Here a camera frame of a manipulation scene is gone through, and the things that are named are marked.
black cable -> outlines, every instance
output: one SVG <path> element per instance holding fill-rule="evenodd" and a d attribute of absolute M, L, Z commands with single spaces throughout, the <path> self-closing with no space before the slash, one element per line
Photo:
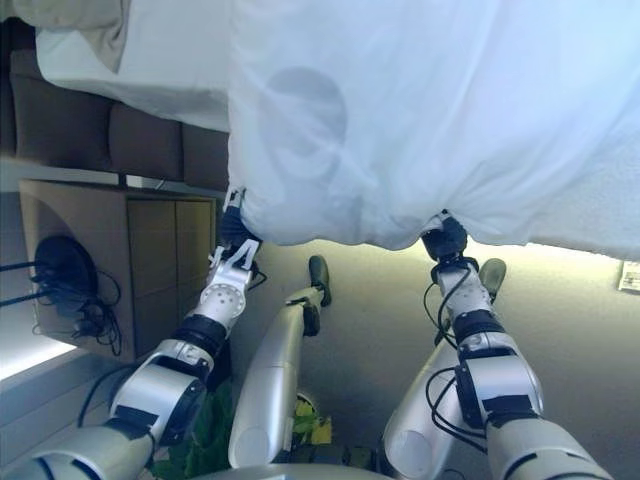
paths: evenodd
<path fill-rule="evenodd" d="M 260 280 L 258 280 L 256 283 L 254 283 L 253 285 L 251 285 L 251 286 L 247 289 L 247 291 L 251 291 L 251 290 L 253 290 L 254 288 L 257 288 L 257 287 L 259 287 L 260 285 L 262 285 L 262 284 L 263 284 L 264 282 L 266 282 L 267 280 L 269 280 L 269 277 L 267 277 L 267 275 L 266 275 L 266 274 L 264 274 L 264 273 L 262 273 L 260 270 L 258 270 L 258 271 L 256 272 L 256 276 L 258 276 L 258 275 L 259 275 L 259 276 L 261 276 L 262 278 L 261 278 Z"/>
<path fill-rule="evenodd" d="M 117 373 L 126 369 L 133 369 L 133 368 L 136 368 L 136 365 L 122 365 L 118 368 L 114 368 L 113 370 L 109 370 L 107 373 L 100 376 L 93 383 L 93 386 L 91 387 L 91 390 L 89 390 L 89 393 L 87 394 L 87 397 L 84 399 L 84 403 L 82 404 L 82 408 L 80 409 L 80 414 L 78 415 L 78 421 L 76 422 L 76 425 L 78 428 L 82 428 L 82 426 L 84 425 L 84 417 L 87 414 L 87 410 L 89 409 L 89 404 L 91 403 L 91 400 L 93 399 L 93 396 L 95 395 L 96 390 L 98 390 L 98 387 L 102 384 L 102 382 L 104 382 L 107 378 L 109 378 L 114 373 Z"/>
<path fill-rule="evenodd" d="M 109 280 L 111 280 L 111 282 L 113 283 L 113 286 L 116 288 L 116 298 L 115 300 L 111 300 L 110 302 L 104 302 L 104 304 L 108 307 L 113 307 L 114 305 L 116 305 L 120 299 L 122 298 L 122 289 L 120 288 L 120 284 L 118 284 L 118 281 L 113 278 L 113 275 L 103 271 L 103 270 L 96 270 L 96 272 L 98 272 L 100 275 L 103 275 L 105 277 L 107 277 Z"/>
<path fill-rule="evenodd" d="M 467 435 L 467 436 L 472 436 L 472 437 L 477 437 L 477 438 L 484 438 L 484 435 L 481 435 L 481 434 L 479 434 L 477 432 L 471 432 L 469 430 L 465 430 L 465 429 L 459 428 L 459 427 L 453 425 L 447 419 L 445 419 L 438 412 L 438 407 L 440 406 L 440 403 L 442 402 L 442 399 L 446 395 L 447 391 L 454 384 L 455 377 L 452 378 L 451 380 L 449 380 L 447 385 L 442 389 L 442 391 L 440 392 L 440 395 L 438 395 L 438 398 L 436 399 L 435 403 L 431 401 L 431 396 L 429 395 L 429 389 L 431 387 L 431 383 L 433 382 L 433 380 L 438 375 L 441 375 L 441 374 L 443 374 L 445 372 L 450 372 L 450 371 L 453 371 L 453 370 L 455 370 L 454 367 L 443 368 L 443 369 L 438 370 L 437 372 L 435 372 L 427 380 L 427 384 L 426 384 L 426 387 L 425 387 L 425 396 L 427 398 L 427 404 L 429 405 L 429 408 L 431 409 L 431 421 L 433 422 L 433 424 L 436 427 L 438 427 L 443 432 L 448 433 L 449 435 L 451 435 L 455 439 L 460 440 L 461 442 L 466 443 L 467 445 L 475 448 L 476 450 L 486 454 L 487 453 L 486 447 L 484 447 L 484 446 L 480 445 L 479 443 L 476 443 L 475 441 L 470 440 L 469 438 L 464 436 L 464 435 Z M 451 428 L 447 428 L 445 425 L 441 424 L 438 420 L 442 421 L 444 424 L 446 424 L 447 426 L 449 426 Z"/>
<path fill-rule="evenodd" d="M 465 430 L 464 428 L 460 428 L 457 425 L 454 425 L 453 423 L 449 422 L 446 418 L 444 418 L 442 416 L 442 414 L 438 411 L 438 407 L 440 405 L 440 402 L 442 401 L 442 399 L 444 398 L 445 394 L 447 393 L 447 390 L 449 390 L 449 388 L 451 388 L 451 385 L 453 385 L 453 383 L 455 382 L 455 377 L 452 378 L 449 381 L 449 383 L 447 383 L 445 388 L 440 392 L 440 395 L 436 399 L 436 402 L 435 403 L 431 402 L 431 396 L 429 395 L 429 389 L 431 387 L 431 382 L 438 376 L 439 373 L 444 373 L 444 372 L 453 371 L 453 370 L 455 370 L 455 367 L 449 367 L 449 368 L 446 368 L 446 369 L 442 369 L 442 370 L 440 370 L 440 372 L 436 372 L 431 377 L 429 377 L 429 380 L 427 381 L 426 390 L 425 390 L 425 395 L 427 397 L 427 404 L 429 405 L 429 408 L 431 408 L 432 414 L 435 414 L 435 416 L 438 418 L 438 420 L 440 420 L 442 423 L 447 425 L 452 430 L 454 430 L 454 431 L 456 431 L 458 433 L 461 433 L 463 435 L 468 435 L 470 437 L 486 439 L 486 436 L 483 433 L 477 433 L 477 432 L 473 432 L 471 430 Z"/>
<path fill-rule="evenodd" d="M 445 295 L 444 299 L 442 300 L 442 303 L 440 304 L 440 308 L 438 309 L 438 330 L 443 334 L 443 338 L 447 341 L 447 343 L 456 349 L 458 348 L 458 345 L 456 344 L 456 342 L 446 335 L 447 331 L 444 327 L 444 324 L 442 323 L 442 314 L 444 312 L 444 308 L 446 307 L 449 299 L 452 297 L 454 293 L 456 293 L 456 291 L 460 288 L 460 286 L 464 283 L 464 281 L 467 278 L 469 278 L 469 275 L 471 275 L 471 270 L 469 270 L 469 267 L 467 267 L 465 270 L 467 271 L 467 273 L 465 273 L 462 276 L 462 278 L 456 282 L 453 288 L 449 290 L 449 292 Z"/>
<path fill-rule="evenodd" d="M 424 311 L 427 314 L 427 317 L 429 318 L 429 320 L 431 321 L 431 323 L 433 324 L 434 327 L 436 327 L 438 329 L 438 332 L 440 333 L 440 335 L 442 336 L 448 336 L 451 339 L 455 339 L 455 337 L 453 335 L 451 335 L 450 333 L 447 333 L 446 331 L 443 332 L 442 330 L 440 330 L 440 327 L 438 327 L 438 324 L 436 323 L 436 319 L 433 318 L 433 315 L 431 315 L 431 311 L 429 310 L 429 307 L 427 305 L 427 297 L 429 295 L 429 292 L 431 291 L 431 289 L 435 286 L 435 283 L 431 283 L 431 285 L 429 285 L 427 287 L 427 289 L 424 291 L 424 295 L 422 296 L 422 306 L 424 307 Z"/>
<path fill-rule="evenodd" d="M 111 307 L 115 306 L 120 299 L 122 298 L 122 289 L 118 284 L 117 280 L 110 275 L 109 273 L 103 270 L 96 270 L 96 272 L 100 275 L 105 276 L 113 283 L 115 288 L 115 298 L 110 302 L 104 301 L 98 294 L 88 293 L 76 288 L 71 288 L 66 285 L 61 285 L 57 282 L 49 283 L 47 282 L 47 291 L 49 292 L 49 298 L 55 298 L 57 294 L 64 294 L 66 299 L 71 301 L 82 302 L 82 307 L 79 309 L 84 315 L 84 320 L 87 320 L 94 324 L 97 333 L 95 335 L 87 335 L 82 331 L 73 331 L 73 332 L 45 332 L 45 333 L 56 333 L 61 335 L 70 335 L 73 339 L 78 339 L 83 336 L 93 336 L 96 342 L 100 345 L 110 346 L 111 353 L 114 356 L 120 356 L 122 353 L 122 332 L 120 330 L 120 325 L 118 324 L 118 319 L 113 313 Z M 41 305 L 49 306 L 54 305 L 54 302 L 44 303 L 39 301 Z M 99 313 L 96 313 L 95 310 L 92 311 L 93 308 L 97 308 Z M 32 328 L 32 333 L 35 335 L 39 335 L 42 332 L 37 332 L 39 325 L 36 324 Z"/>

white cloth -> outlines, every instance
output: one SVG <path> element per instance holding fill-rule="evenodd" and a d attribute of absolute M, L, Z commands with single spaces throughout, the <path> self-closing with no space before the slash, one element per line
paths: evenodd
<path fill-rule="evenodd" d="M 229 7 L 230 0 L 131 0 L 117 74 L 77 31 L 42 30 L 36 38 L 38 65 L 59 87 L 228 131 Z"/>
<path fill-rule="evenodd" d="M 546 217 L 580 243 L 553 205 L 588 216 L 571 187 L 638 144 L 640 2 L 236 0 L 232 24 L 230 180 L 267 241 L 398 249 L 446 208 L 480 242 L 563 243 Z"/>

